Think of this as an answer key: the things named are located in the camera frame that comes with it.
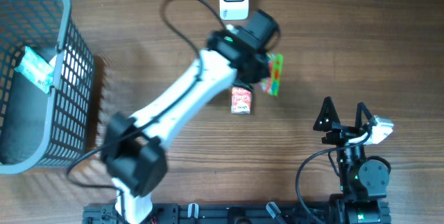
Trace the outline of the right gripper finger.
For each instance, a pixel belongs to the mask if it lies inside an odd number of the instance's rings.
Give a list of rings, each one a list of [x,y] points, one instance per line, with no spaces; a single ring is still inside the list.
[[[331,131],[340,125],[340,119],[336,112],[332,98],[327,96],[324,98],[320,113],[315,120],[313,130],[315,131]]]
[[[360,128],[363,126],[362,115],[364,115],[368,120],[370,120],[373,115],[370,113],[364,102],[357,104],[357,111],[355,115],[355,127]]]

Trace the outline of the Haribo gummy candy bag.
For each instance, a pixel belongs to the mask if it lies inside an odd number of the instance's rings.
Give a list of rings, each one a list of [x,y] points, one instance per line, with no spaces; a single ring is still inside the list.
[[[261,81],[262,91],[270,96],[278,96],[284,56],[267,53],[270,76]]]

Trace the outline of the light blue tissue pack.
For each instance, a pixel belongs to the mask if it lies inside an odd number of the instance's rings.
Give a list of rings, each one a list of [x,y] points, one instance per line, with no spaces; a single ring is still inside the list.
[[[50,92],[55,67],[38,55],[31,47],[25,47],[24,55],[19,65],[15,67],[15,71],[21,73],[45,94]]]

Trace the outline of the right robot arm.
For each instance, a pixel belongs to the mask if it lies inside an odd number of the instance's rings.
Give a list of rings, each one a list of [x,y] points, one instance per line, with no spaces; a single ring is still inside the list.
[[[331,97],[323,101],[313,130],[325,133],[323,144],[333,145],[333,163],[341,193],[332,194],[325,215],[327,223],[390,223],[386,197],[391,165],[380,156],[367,156],[364,148],[380,144],[393,132],[390,119],[371,114],[357,105],[355,124],[341,124]]]

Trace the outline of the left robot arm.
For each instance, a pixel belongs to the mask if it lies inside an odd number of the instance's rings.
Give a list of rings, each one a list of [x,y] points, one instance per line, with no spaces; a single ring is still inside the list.
[[[212,32],[163,94],[130,117],[112,117],[100,159],[119,192],[115,207],[124,223],[142,223],[151,213],[151,193],[167,173],[166,151],[187,122],[229,87],[270,77],[266,45],[278,33],[278,23],[263,10],[245,26],[228,24]]]

